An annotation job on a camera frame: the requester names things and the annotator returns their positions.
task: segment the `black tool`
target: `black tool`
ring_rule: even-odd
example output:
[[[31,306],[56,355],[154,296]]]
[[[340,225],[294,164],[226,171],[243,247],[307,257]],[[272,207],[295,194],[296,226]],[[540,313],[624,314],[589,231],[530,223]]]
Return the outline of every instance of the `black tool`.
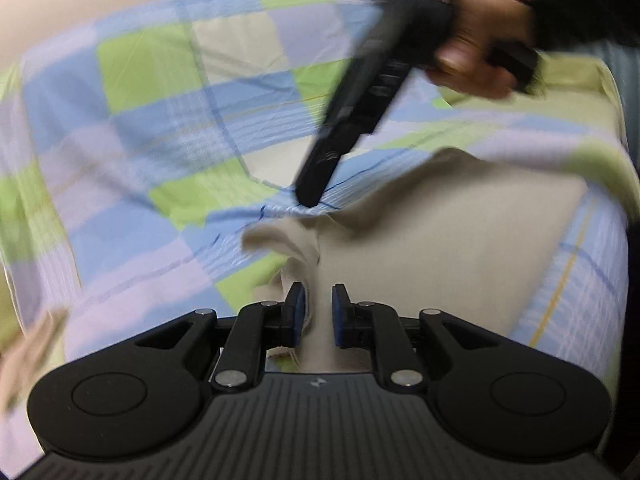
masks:
[[[265,372],[299,342],[305,291],[202,309],[47,374],[28,415],[46,451],[21,480],[615,478],[594,457],[597,378],[437,310],[333,296],[336,343],[372,372]]]
[[[435,66],[456,9],[441,0],[377,0],[380,19],[360,42],[328,104],[318,138],[296,177],[295,195],[318,205],[343,155],[372,134],[415,66]],[[518,91],[533,79],[538,54],[521,43],[494,45],[488,62],[509,70]]]

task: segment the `checkered bedsheet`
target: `checkered bedsheet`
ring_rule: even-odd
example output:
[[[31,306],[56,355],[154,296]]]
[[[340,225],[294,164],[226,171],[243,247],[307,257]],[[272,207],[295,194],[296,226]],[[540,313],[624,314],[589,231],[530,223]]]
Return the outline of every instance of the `checkered bedsheet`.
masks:
[[[324,202],[296,206],[298,161],[376,13],[363,0],[160,0],[0,73],[2,258],[23,326],[70,306],[59,364],[201,306],[233,315],[282,264],[241,252],[245,226],[341,208],[455,146],[593,182],[512,337],[601,378],[616,370],[625,224],[640,203],[617,141],[453,110],[416,74]],[[0,469],[19,471],[36,448],[21,405],[0,423]]]

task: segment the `wrinkled fabric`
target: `wrinkled fabric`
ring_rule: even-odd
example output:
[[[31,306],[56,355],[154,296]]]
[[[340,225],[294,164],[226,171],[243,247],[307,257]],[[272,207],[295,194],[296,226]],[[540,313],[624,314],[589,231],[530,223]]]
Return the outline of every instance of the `wrinkled fabric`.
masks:
[[[540,286],[586,190],[581,178],[523,170],[446,149],[340,212],[258,224],[245,251],[288,256],[259,299],[306,286],[308,312],[293,354],[302,372],[370,367],[368,354],[334,346],[331,294],[417,317],[438,308],[507,335]]]

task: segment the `finger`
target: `finger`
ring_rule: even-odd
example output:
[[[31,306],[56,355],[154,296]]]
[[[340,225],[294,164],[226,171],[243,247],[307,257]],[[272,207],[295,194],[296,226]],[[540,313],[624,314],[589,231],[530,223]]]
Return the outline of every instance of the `finger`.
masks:
[[[471,74],[482,63],[490,37],[481,16],[462,9],[457,16],[453,37],[436,52],[436,60],[449,74]]]
[[[515,86],[513,75],[505,69],[486,64],[472,76],[451,75],[440,70],[429,70],[426,74],[437,86],[446,86],[456,92],[487,99],[505,98]]]

